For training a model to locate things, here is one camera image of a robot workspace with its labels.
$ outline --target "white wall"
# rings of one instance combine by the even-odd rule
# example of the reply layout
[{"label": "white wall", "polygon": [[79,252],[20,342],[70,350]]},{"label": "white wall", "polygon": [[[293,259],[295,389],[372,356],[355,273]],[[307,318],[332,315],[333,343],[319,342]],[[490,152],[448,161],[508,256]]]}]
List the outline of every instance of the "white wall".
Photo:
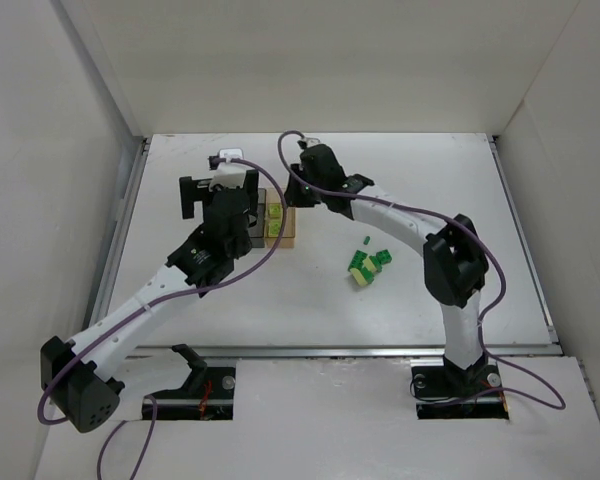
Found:
[{"label": "white wall", "polygon": [[144,135],[500,133],[577,0],[65,3]]},{"label": "white wall", "polygon": [[600,0],[581,0],[499,141],[565,351],[600,414]]},{"label": "white wall", "polygon": [[123,152],[45,1],[0,0],[0,479],[31,475],[35,353],[83,318]]}]

